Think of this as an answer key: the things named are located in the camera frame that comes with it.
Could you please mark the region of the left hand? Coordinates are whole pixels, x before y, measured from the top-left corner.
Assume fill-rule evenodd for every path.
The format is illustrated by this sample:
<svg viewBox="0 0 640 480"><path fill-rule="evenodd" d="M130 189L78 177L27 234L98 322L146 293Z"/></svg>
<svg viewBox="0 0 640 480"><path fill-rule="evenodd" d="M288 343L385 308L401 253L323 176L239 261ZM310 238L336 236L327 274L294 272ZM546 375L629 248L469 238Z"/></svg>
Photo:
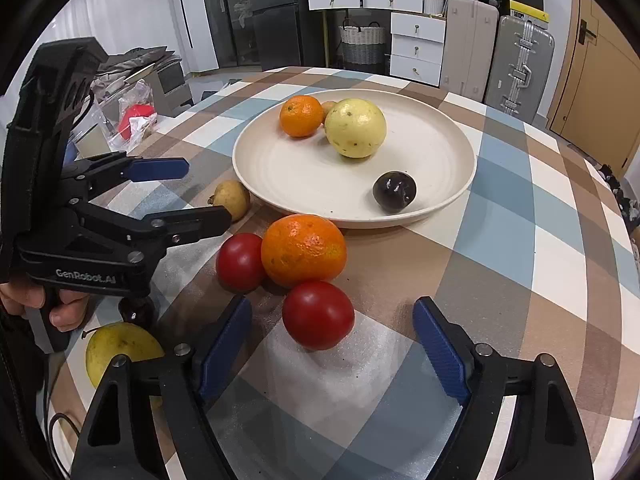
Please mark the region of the left hand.
<svg viewBox="0 0 640 480"><path fill-rule="evenodd" d="M1 284L1 302L10 315L23 316L29 310L45 308L48 300L53 304L49 321L60 332L69 332L81 326L90 296L84 292L62 289L46 292L42 285L27 276L14 276Z"/></svg>

